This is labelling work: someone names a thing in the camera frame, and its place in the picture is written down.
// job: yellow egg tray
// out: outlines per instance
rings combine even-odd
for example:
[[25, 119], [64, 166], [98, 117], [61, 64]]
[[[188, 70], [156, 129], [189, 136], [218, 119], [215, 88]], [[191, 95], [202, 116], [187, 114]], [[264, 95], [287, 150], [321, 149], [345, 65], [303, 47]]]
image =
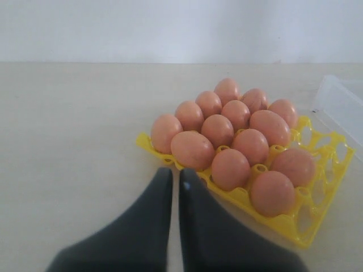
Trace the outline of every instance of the yellow egg tray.
[[[306, 129], [310, 131], [310, 140], [307, 139], [309, 136], [305, 136]], [[273, 229], [293, 243], [307, 248], [313, 242], [316, 232], [347, 171], [354, 156], [354, 149], [347, 145], [345, 136], [335, 131], [323, 134], [314, 130], [311, 120], [307, 116], [299, 118], [298, 126], [296, 129], [291, 130], [291, 134], [292, 141], [289, 146], [271, 146], [267, 161], [264, 164], [256, 164], [251, 168], [252, 175], [246, 188], [236, 188], [233, 191], [226, 192], [215, 186], [212, 181], [210, 168], [197, 174], [206, 182], [209, 190], [244, 210], [255, 220]], [[160, 158], [165, 164], [175, 164], [178, 170], [184, 168], [172, 155], [161, 154], [155, 151], [147, 134], [141, 133], [136, 143]], [[338, 149], [341, 146], [346, 151], [343, 158], [340, 158], [338, 154]], [[303, 148], [312, 154], [316, 163], [315, 177], [307, 186], [295, 188], [296, 202], [289, 214], [267, 218], [260, 215], [253, 208], [248, 195], [250, 184], [256, 176], [268, 170], [273, 158], [278, 153], [283, 152], [289, 147]], [[216, 152], [224, 148], [229, 147], [219, 147]]]

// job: white wall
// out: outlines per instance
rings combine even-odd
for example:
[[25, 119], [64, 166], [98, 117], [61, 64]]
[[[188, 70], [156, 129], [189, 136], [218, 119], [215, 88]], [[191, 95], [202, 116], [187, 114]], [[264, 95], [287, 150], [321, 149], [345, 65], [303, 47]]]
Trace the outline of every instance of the white wall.
[[0, 0], [0, 61], [363, 62], [362, 0]]

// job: table surface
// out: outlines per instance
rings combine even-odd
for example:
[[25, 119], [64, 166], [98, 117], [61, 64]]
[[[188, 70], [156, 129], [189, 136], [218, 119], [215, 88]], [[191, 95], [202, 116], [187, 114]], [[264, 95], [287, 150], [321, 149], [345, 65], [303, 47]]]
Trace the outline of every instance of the table surface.
[[[325, 74], [361, 79], [363, 65], [0, 64], [0, 271], [44, 271], [125, 211], [162, 166], [134, 144], [138, 133], [181, 101], [232, 77], [306, 111]], [[168, 270], [183, 271], [174, 174]], [[361, 271], [362, 176], [354, 158], [309, 249], [219, 201], [312, 272]]]

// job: transparent lid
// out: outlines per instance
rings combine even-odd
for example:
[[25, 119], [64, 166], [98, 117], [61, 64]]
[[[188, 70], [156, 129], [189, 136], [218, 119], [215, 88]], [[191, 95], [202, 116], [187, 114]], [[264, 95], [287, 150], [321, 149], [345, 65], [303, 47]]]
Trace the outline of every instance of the transparent lid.
[[326, 75], [311, 107], [330, 130], [346, 136], [363, 161], [363, 80], [341, 80]]

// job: brown egg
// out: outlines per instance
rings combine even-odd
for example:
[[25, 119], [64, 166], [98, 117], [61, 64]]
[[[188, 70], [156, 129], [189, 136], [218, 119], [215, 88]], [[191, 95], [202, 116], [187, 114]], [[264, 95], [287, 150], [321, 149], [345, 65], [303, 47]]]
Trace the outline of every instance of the brown egg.
[[290, 148], [278, 154], [270, 169], [283, 173], [294, 187], [306, 186], [315, 176], [313, 156], [299, 148]]
[[231, 121], [234, 132], [239, 129], [248, 128], [250, 121], [250, 110], [248, 107], [239, 100], [229, 101], [222, 109], [223, 116], [227, 117]]
[[211, 142], [195, 131], [183, 131], [174, 136], [171, 153], [182, 166], [197, 171], [207, 169], [215, 155]]
[[199, 94], [195, 103], [201, 108], [206, 119], [211, 115], [220, 114], [222, 111], [221, 99], [212, 91], [205, 91]]
[[175, 111], [175, 117], [180, 121], [183, 130], [195, 130], [200, 132], [204, 117], [200, 107], [194, 101], [182, 102]]
[[220, 114], [209, 116], [203, 123], [201, 133], [210, 140], [215, 149], [231, 145], [234, 136], [233, 125]]
[[264, 163], [268, 157], [268, 143], [261, 132], [255, 129], [246, 129], [235, 137], [232, 148], [241, 152], [248, 160], [250, 166]]
[[156, 151], [171, 154], [171, 140], [182, 131], [182, 125], [174, 115], [163, 114], [155, 120], [151, 127], [151, 144]]
[[295, 203], [294, 186], [284, 174], [267, 171], [253, 181], [250, 198], [255, 210], [264, 216], [286, 214]]
[[239, 88], [231, 78], [221, 80], [215, 87], [214, 92], [220, 97], [222, 106], [226, 105], [231, 100], [239, 98]]
[[299, 117], [295, 106], [288, 99], [276, 100], [268, 107], [268, 110], [281, 116], [291, 129], [297, 126]]
[[224, 191], [245, 186], [250, 177], [250, 165], [246, 157], [234, 149], [219, 152], [212, 162], [213, 182]]
[[266, 93], [258, 88], [250, 89], [240, 100], [248, 106], [251, 114], [262, 109], [267, 109], [268, 106]]
[[250, 118], [250, 128], [256, 129], [266, 137], [269, 146], [287, 146], [291, 134], [288, 124], [277, 113], [258, 110]]

